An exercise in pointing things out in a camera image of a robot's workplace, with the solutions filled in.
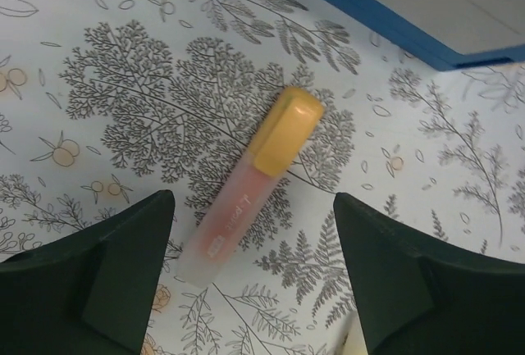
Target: black object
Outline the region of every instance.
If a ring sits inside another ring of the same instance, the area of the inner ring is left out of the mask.
[[[525,266],[471,253],[338,193],[336,224],[373,355],[525,353]]]
[[[159,191],[0,264],[0,353],[139,354],[174,209]]]

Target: table surface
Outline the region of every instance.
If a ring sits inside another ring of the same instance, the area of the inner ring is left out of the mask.
[[[321,0],[0,0],[0,42],[2,258],[175,194],[143,354],[333,353],[354,309],[336,191],[525,262],[523,64],[437,73]],[[322,123],[217,282],[180,282],[289,84]]]

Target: blue box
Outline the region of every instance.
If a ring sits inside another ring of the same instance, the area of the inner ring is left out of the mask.
[[[439,71],[525,61],[525,0],[326,0]]]

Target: yellow highlighter cap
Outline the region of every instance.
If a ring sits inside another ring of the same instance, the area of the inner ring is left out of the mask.
[[[284,89],[248,146],[254,155],[253,165],[272,177],[284,172],[323,112],[319,100],[303,89]]]

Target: white floral tablecloth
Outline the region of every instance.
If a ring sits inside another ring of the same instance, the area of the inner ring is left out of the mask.
[[[217,282],[180,282],[288,84],[322,123]],[[321,0],[0,0],[0,255],[170,189],[143,354],[333,353],[354,309],[334,193],[525,262],[524,119],[525,65],[437,73]]]

